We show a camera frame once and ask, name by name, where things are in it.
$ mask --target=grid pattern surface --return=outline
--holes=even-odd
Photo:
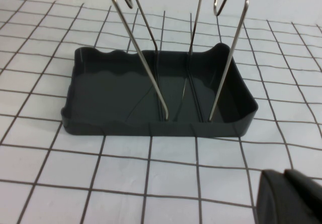
[[[188,51],[191,14],[147,14],[160,50]],[[153,49],[138,10],[125,14]],[[231,45],[237,18],[200,15],[194,51]],[[72,136],[74,50],[135,53],[117,13],[0,0],[0,223],[257,223],[260,171],[322,184],[322,28],[245,19],[234,53],[259,104],[241,138]]]

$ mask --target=black grid line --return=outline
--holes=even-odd
[[[295,78],[295,76],[294,76],[294,74],[293,74],[293,72],[292,72],[292,70],[290,69],[290,67],[289,67],[289,64],[288,64],[288,62],[287,62],[287,60],[286,60],[286,58],[285,58],[285,56],[284,56],[284,54],[283,54],[283,50],[282,50],[282,48],[280,47],[280,44],[279,44],[279,42],[277,41],[277,39],[276,39],[276,36],[275,36],[275,34],[274,34],[274,31],[272,30],[272,28],[271,28],[271,25],[270,25],[270,23],[269,23],[269,21],[267,20],[267,23],[268,23],[268,26],[270,27],[270,29],[271,29],[271,31],[272,31],[272,34],[273,34],[273,36],[274,36],[274,38],[275,38],[275,40],[276,40],[276,43],[278,44],[278,47],[279,47],[279,49],[280,49],[280,51],[281,51],[281,53],[282,53],[282,55],[283,55],[283,58],[284,58],[284,60],[285,60],[285,63],[287,64],[287,67],[289,68],[289,70],[290,70],[290,72],[291,72],[291,75],[292,75],[292,77],[293,77],[293,79],[294,79],[294,81],[295,81],[295,83],[296,83],[296,85],[297,85],[297,88],[298,88],[298,90],[299,90],[299,92],[301,93],[301,95],[302,95],[302,97],[303,97],[303,100],[304,100],[304,102],[306,103],[306,106],[308,107],[308,109],[310,110],[310,112],[311,112],[311,114],[312,114],[312,117],[313,117],[313,119],[314,119],[314,121],[315,121],[315,123],[316,123],[316,126],[317,126],[317,128],[318,128],[318,130],[319,130],[319,132],[320,132],[320,135],[321,135],[321,138],[322,138],[322,131],[321,131],[321,128],[319,127],[319,125],[318,125],[318,123],[317,123],[317,120],[316,120],[316,117],[315,117],[315,115],[314,115],[314,113],[313,113],[313,111],[312,111],[312,109],[311,109],[311,107],[309,106],[309,104],[307,103],[307,101],[306,101],[306,98],[305,98],[305,96],[304,96],[304,94],[303,94],[303,92],[302,92],[302,90],[301,90],[301,88],[300,88],[300,86],[298,85],[298,83],[297,83],[297,80],[296,80],[296,78]]]
[[[296,24],[296,25],[301,25],[301,26],[313,27],[313,28],[315,28],[315,27],[319,27],[317,24],[316,24],[316,25],[300,24],[300,23],[294,23],[294,24]]]
[[[164,31],[164,27],[165,27],[165,18],[166,18],[166,12],[163,11],[162,31],[161,31],[161,40],[160,40],[160,51],[162,50],[162,40],[163,40],[163,31]]]
[[[192,40],[192,13],[190,13],[190,38]],[[197,137],[195,137],[195,152],[196,152],[196,175],[197,175],[197,188],[198,188],[199,224],[202,224],[202,202],[201,202],[199,154],[198,154],[198,138]]]
[[[316,26],[320,30],[320,32],[322,33],[322,29],[320,28],[320,26],[319,25],[316,25]]]
[[[64,19],[73,19],[73,17],[69,17],[69,16],[62,16],[62,15],[55,15],[55,14],[48,14],[48,16],[52,16],[52,17],[57,17],[57,18],[64,18]]]
[[[18,69],[6,69],[7,71],[14,71],[14,72],[21,72],[21,73],[31,73],[31,74],[41,74],[40,72],[34,72],[34,71],[26,71],[26,70],[18,70]],[[71,78],[71,76],[67,76],[65,74],[53,74],[53,73],[44,73],[48,76],[55,76],[55,77],[65,77],[65,78]]]
[[[290,32],[283,32],[283,31],[274,31],[275,33],[283,33],[283,34],[292,34],[292,35],[297,35],[297,33],[290,33]],[[305,36],[310,36],[310,37],[315,37],[315,38],[321,38],[322,36],[319,36],[319,35],[311,35],[311,34],[304,34],[304,33],[301,33],[301,35],[305,35]]]
[[[15,117],[15,115],[10,115],[10,114],[1,114],[1,113],[0,113],[0,116],[4,116],[4,117]],[[26,118],[26,119],[34,119],[34,120],[43,120],[43,121],[49,121],[49,122],[61,122],[61,120],[47,119],[47,118],[39,118],[39,117],[17,116],[17,118]]]
[[[84,205],[84,210],[83,210],[83,213],[82,213],[82,218],[81,218],[80,224],[83,224],[84,223],[84,220],[85,220],[85,215],[86,215],[87,207],[88,207],[88,204],[89,204],[89,201],[90,201],[90,197],[91,197],[91,193],[92,193],[92,189],[93,189],[93,185],[94,185],[94,181],[95,181],[97,169],[99,168],[99,165],[100,165],[100,160],[101,160],[101,156],[102,156],[102,152],[103,152],[105,140],[106,140],[106,136],[104,136],[103,137],[103,140],[102,140],[100,153],[99,153],[98,158],[97,158],[97,161],[96,161],[94,173],[93,173],[92,180],[91,180],[91,185],[90,185],[90,188],[89,188],[89,192],[87,194],[87,198],[86,198],[86,202],[85,202],[85,205]]]
[[[199,174],[199,154],[198,154],[198,138],[195,137],[196,146],[196,171],[197,171],[197,185],[198,185],[198,202],[199,202],[199,224],[202,224],[202,202],[201,202],[201,187]]]
[[[244,24],[244,29],[245,29],[245,33],[246,33],[247,37],[249,37],[249,36],[248,36],[248,32],[247,32],[247,29],[246,29],[245,24]],[[288,158],[289,158],[289,161],[290,161],[290,164],[291,164],[291,169],[293,169],[293,162],[292,162],[292,158],[291,158],[290,151],[289,151],[288,146],[287,146],[287,144],[286,144],[286,140],[285,140],[284,134],[283,134],[283,132],[282,132],[282,130],[281,130],[281,128],[280,128],[280,125],[279,125],[279,124],[278,124],[278,122],[277,122],[276,115],[275,115],[275,112],[274,112],[274,109],[273,109],[273,106],[272,106],[271,100],[270,100],[270,98],[269,98],[269,96],[268,96],[268,92],[267,92],[267,89],[266,89],[265,83],[264,83],[264,81],[263,81],[263,77],[262,77],[262,73],[261,73],[260,67],[258,66],[257,59],[256,59],[255,53],[254,53],[254,51],[253,51],[253,46],[252,46],[251,40],[250,40],[250,39],[248,39],[248,40],[249,40],[249,43],[250,43],[250,46],[251,46],[251,49],[252,49],[252,52],[253,52],[253,56],[254,56],[254,60],[255,60],[255,63],[256,63],[256,66],[257,66],[258,72],[259,72],[259,74],[260,74],[261,82],[262,82],[262,85],[263,85],[263,88],[264,88],[264,91],[265,91],[266,97],[267,97],[267,99],[268,99],[268,103],[269,103],[270,108],[271,108],[271,110],[272,110],[272,114],[273,114],[273,117],[274,117],[274,120],[275,120],[276,126],[277,126],[277,128],[278,128],[278,130],[279,130],[279,132],[280,132],[280,134],[281,134],[281,137],[282,137],[282,139],[283,139],[283,142],[284,142],[284,144],[285,144],[285,147],[286,147],[286,150],[287,150],[287,155],[288,155]]]
[[[3,53],[16,53],[15,51],[9,51],[9,50],[0,50],[0,52]],[[36,55],[36,56],[43,56],[43,57],[51,57],[50,55],[45,55],[45,54],[37,54],[37,53],[25,53],[25,52],[19,52],[18,54],[26,54],[26,55]],[[74,60],[73,58],[63,58],[63,57],[57,57],[54,56],[53,58],[57,58],[57,59],[68,59],[68,60]]]
[[[34,2],[34,3],[44,3],[44,4],[51,4],[51,2],[47,2],[47,1],[38,1],[38,0],[28,0],[30,2]],[[62,3],[58,3],[58,5],[63,5],[63,6],[71,6],[71,7],[78,7],[76,5],[69,5],[69,4],[62,4]]]
[[[106,10],[106,9],[97,9],[97,8],[91,8],[91,7],[86,7],[86,6],[84,6],[83,8],[84,8],[84,9],[90,9],[90,10],[98,10],[98,11],[103,11],[103,12],[107,12],[107,11],[108,11],[108,10]],[[126,12],[126,13],[124,13],[124,14],[135,14],[135,13],[132,13],[132,12]]]
[[[293,25],[293,27],[294,27],[295,31],[297,32],[298,36],[301,38],[301,40],[302,40],[302,42],[303,42],[304,46],[306,47],[307,51],[309,52],[309,54],[310,54],[310,55],[312,56],[312,58],[314,59],[314,61],[315,61],[316,65],[317,65],[317,67],[319,67],[320,71],[322,72],[322,68],[321,68],[321,66],[318,64],[317,60],[314,58],[313,54],[311,53],[311,51],[310,51],[310,49],[308,48],[307,44],[305,43],[305,41],[303,40],[302,36],[301,36],[301,35],[300,35],[300,33],[298,32],[297,28],[295,27],[295,25],[294,25],[293,23],[292,23],[292,25]]]
[[[134,21],[133,21],[133,25],[132,25],[132,34],[134,32],[134,26],[135,26],[135,21],[136,21],[136,17],[137,17],[137,13],[139,12],[139,8],[137,8],[136,10],[136,14],[135,14],[135,17],[134,17]],[[131,39],[129,40],[129,44],[127,45],[127,50],[126,50],[126,53],[129,52],[129,49],[130,49],[130,44],[131,44]]]
[[[254,97],[254,99],[267,100],[267,98],[260,98],[260,97]],[[305,102],[297,102],[297,101],[287,101],[287,100],[277,100],[277,99],[270,99],[270,100],[275,101],[275,102],[289,102],[289,103],[305,104]],[[322,103],[321,102],[308,102],[308,104],[322,104]]]
[[[218,140],[225,140],[225,141],[233,141],[233,142],[239,142],[238,140],[234,139],[225,139],[225,138],[215,138]],[[285,145],[282,142],[253,142],[253,141],[245,141],[242,140],[242,143],[250,143],[250,144],[272,144],[272,145]],[[36,147],[36,146],[27,146],[27,145],[16,145],[16,144],[7,144],[3,143],[3,146],[10,146],[10,147],[17,147],[17,148],[30,148],[35,150],[49,150],[49,148],[46,147]],[[317,150],[322,151],[322,148],[316,148],[316,147],[310,147],[310,146],[304,146],[304,145],[298,145],[298,144],[292,144],[287,143],[288,146],[295,146],[300,148],[306,148],[310,150]],[[91,155],[91,156],[99,156],[99,154],[96,153],[87,153],[87,152],[80,152],[80,151],[72,151],[72,150],[61,150],[58,148],[52,148],[52,152],[63,152],[63,153],[71,153],[71,154],[81,154],[81,155]],[[108,155],[108,154],[101,154],[102,157],[112,157],[112,158],[119,158],[119,159],[132,159],[132,160],[143,160],[143,161],[152,161],[152,162],[160,162],[160,163],[168,163],[168,164],[178,164],[178,165],[187,165],[187,166],[197,166],[197,164],[193,163],[186,163],[186,162],[178,162],[178,161],[169,161],[169,160],[159,160],[159,159],[147,159],[147,158],[141,158],[141,157],[130,157],[130,156],[119,156],[119,155]],[[205,168],[213,168],[213,169],[232,169],[232,170],[246,170],[244,167],[224,167],[224,166],[212,166],[212,165],[198,165],[199,167],[205,167]],[[256,168],[248,168],[249,170],[257,170],[261,171],[260,169]]]
[[[152,139],[153,139],[153,137],[151,136],[150,137],[150,143],[149,143],[149,152],[148,152],[148,157],[147,157],[147,164],[146,164],[145,185],[144,185],[143,205],[142,205],[142,214],[141,214],[141,224],[144,224],[144,217],[145,217],[147,186],[148,186],[148,182],[149,182],[151,151],[152,151],[152,141],[153,141]]]
[[[262,121],[270,121],[270,122],[275,122],[275,120],[272,119],[265,119],[265,118],[257,118],[254,117],[255,120],[262,120]],[[287,121],[287,120],[277,120],[278,122],[298,122],[298,123],[311,123],[311,124],[316,124],[316,122],[310,122],[310,121]]]
[[[18,181],[18,180],[4,180],[0,179],[0,182],[13,183],[13,184],[23,184],[23,185],[32,185],[32,182]]]
[[[256,65],[254,65],[254,64],[247,64],[247,63],[240,63],[240,62],[235,62],[235,64],[243,64],[243,65],[249,65],[249,66],[256,67]],[[288,67],[273,66],[273,65],[267,65],[267,64],[258,64],[258,66],[271,67],[271,68],[275,68],[275,69],[288,69]],[[319,70],[316,70],[316,69],[294,69],[294,68],[291,68],[291,70],[320,72]]]
[[[219,29],[219,21],[218,21],[218,16],[216,16],[216,21],[217,21],[217,28],[218,28],[219,40],[220,40],[220,42],[222,43],[222,41],[221,41],[221,34],[220,34],[220,29]]]
[[[57,136],[58,136],[58,133],[59,133],[59,131],[60,131],[60,129],[61,129],[61,126],[62,126],[62,122],[60,123],[60,125],[59,125],[59,127],[58,127],[58,129],[57,129],[57,132],[56,132],[56,134],[55,134],[55,137],[54,137],[53,141],[51,142],[51,145],[50,145],[49,150],[47,151],[47,154],[46,154],[46,156],[45,156],[45,159],[44,159],[44,161],[43,161],[43,163],[42,163],[42,165],[41,165],[41,167],[40,167],[40,170],[39,170],[39,172],[38,172],[38,175],[37,175],[37,177],[36,177],[36,179],[35,179],[34,183],[32,184],[32,188],[31,188],[31,190],[30,190],[30,192],[29,192],[29,195],[28,195],[27,200],[26,200],[26,202],[25,202],[25,204],[24,204],[24,207],[23,207],[23,209],[22,209],[22,211],[21,211],[21,213],[20,213],[20,215],[19,215],[19,218],[18,218],[17,224],[19,224],[19,223],[21,222],[22,217],[23,217],[23,216],[24,216],[24,214],[25,214],[25,211],[26,211],[26,208],[27,208],[27,206],[28,206],[28,204],[29,204],[30,198],[31,198],[31,196],[32,196],[32,194],[33,194],[33,192],[34,192],[34,190],[35,190],[35,188],[36,188],[36,185],[37,185],[37,183],[38,183],[38,180],[39,180],[39,178],[40,178],[40,175],[41,175],[41,173],[42,173],[42,171],[43,171],[43,169],[44,169],[44,167],[45,167],[45,164],[46,164],[46,162],[47,162],[47,159],[48,159],[48,157],[49,157],[50,150],[52,149],[52,147],[53,147],[53,145],[54,145],[54,143],[55,143],[55,141],[56,141],[56,139],[57,139]]]
[[[103,24],[102,24],[102,27],[101,27],[101,29],[100,29],[100,31],[99,31],[99,34],[98,34],[98,36],[97,36],[97,38],[96,38],[96,41],[95,41],[95,44],[94,44],[94,48],[96,48],[97,42],[98,42],[98,40],[99,40],[99,37],[100,37],[101,32],[102,32],[102,30],[103,30],[103,27],[104,27],[104,25],[105,25],[105,23],[106,23],[106,20],[107,20],[107,18],[108,18],[108,16],[109,16],[109,14],[110,14],[111,8],[112,8],[112,6],[110,6],[110,8],[109,8],[109,10],[108,10],[108,12],[107,12],[107,14],[106,14],[106,18],[105,18],[105,20],[104,20],[104,22],[103,22]]]
[[[252,82],[262,82],[261,80],[256,79],[249,79],[249,78],[243,78],[246,81],[252,81]],[[285,83],[285,82],[272,82],[272,81],[263,81],[265,83],[275,83],[275,84],[281,84],[281,85],[288,85],[288,86],[300,86],[300,87],[322,87],[321,86],[315,86],[315,85],[300,85],[300,84],[292,84],[292,83]]]
[[[177,19],[177,18],[173,18],[173,17],[166,17],[166,18],[169,18],[169,19],[173,19],[173,20],[178,20],[178,21],[184,21],[184,22],[188,22],[187,20],[184,20],[184,19]],[[266,21],[266,19],[251,19],[251,20],[259,20],[259,21]],[[214,23],[208,23],[208,22],[199,22],[198,21],[198,24],[206,24],[206,25],[217,25],[217,24],[214,24]],[[231,25],[222,25],[222,24],[219,24],[219,26],[223,26],[223,27],[228,27],[228,28],[237,28],[237,26],[231,26]],[[270,31],[269,29],[264,29],[264,28],[251,28],[251,27],[248,27],[248,29],[252,29],[252,30],[265,30],[265,31]],[[285,34],[296,34],[296,33],[291,33],[291,32],[284,32],[284,31],[276,31],[276,32],[279,32],[279,33],[285,33]],[[307,35],[307,36],[312,36],[312,37],[318,37],[320,38],[321,36],[315,36],[315,35],[310,35],[310,34],[302,34],[302,35]]]
[[[261,40],[261,41],[269,41],[269,42],[275,42],[275,40],[272,40],[272,39],[258,39],[258,38],[253,38],[251,40]],[[290,42],[281,42],[279,41],[281,44],[288,44],[288,45],[300,45],[300,46],[303,46],[302,44],[298,44],[298,43],[290,43]],[[317,46],[317,45],[312,45],[312,44],[308,44],[307,46],[313,46],[313,47],[316,47],[316,48],[322,48],[322,46]]]
[[[22,91],[14,91],[14,90],[5,90],[5,89],[0,89],[0,91],[1,92],[23,93],[23,94],[29,94],[30,93],[30,92],[22,92]],[[38,95],[38,96],[45,96],[45,97],[67,98],[66,96],[50,95],[50,94],[43,94],[43,93],[31,93],[31,95]]]
[[[5,21],[4,22],[4,24],[0,27],[0,30],[12,19],[12,17],[14,16],[14,15],[16,15],[16,13],[21,9],[21,7],[25,4],[25,2],[26,2],[27,0],[24,0],[23,1],[23,3],[18,7],[18,9],[17,10],[15,10],[15,11],[11,11],[11,12],[14,12],[9,18],[8,18],[8,20],[7,21]]]
[[[274,23],[280,23],[280,24],[292,24],[289,22],[280,22],[280,21],[275,21],[275,20],[270,20],[270,22]],[[309,26],[309,27],[315,27],[315,25],[310,25],[310,24],[301,24],[301,23],[295,23],[296,25],[301,25],[301,26]]]
[[[245,168],[246,168],[248,186],[249,186],[250,197],[251,197],[251,204],[252,204],[252,207],[253,207],[254,220],[255,220],[255,223],[257,224],[258,223],[258,218],[257,218],[257,213],[256,213],[256,207],[254,205],[254,197],[253,197],[253,191],[252,191],[252,183],[251,183],[250,171],[248,169],[248,164],[247,164],[247,160],[246,160],[246,157],[245,157],[243,144],[241,142],[242,140],[241,140],[240,137],[238,137],[238,141],[239,141],[240,151],[241,151],[241,154],[242,154],[242,157],[243,157],[244,165],[245,165]]]
[[[57,3],[57,5],[62,5],[62,6],[68,6],[68,7],[74,7],[74,8],[79,8],[80,5],[72,5],[72,4],[62,4],[62,3]]]

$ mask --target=black object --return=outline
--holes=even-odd
[[[137,54],[75,51],[66,105],[67,132],[77,135],[242,136],[257,103],[232,60],[212,122],[208,121],[229,47],[206,52],[143,51],[169,109],[164,113]]]
[[[322,188],[296,170],[264,170],[257,216],[259,224],[322,223]]]

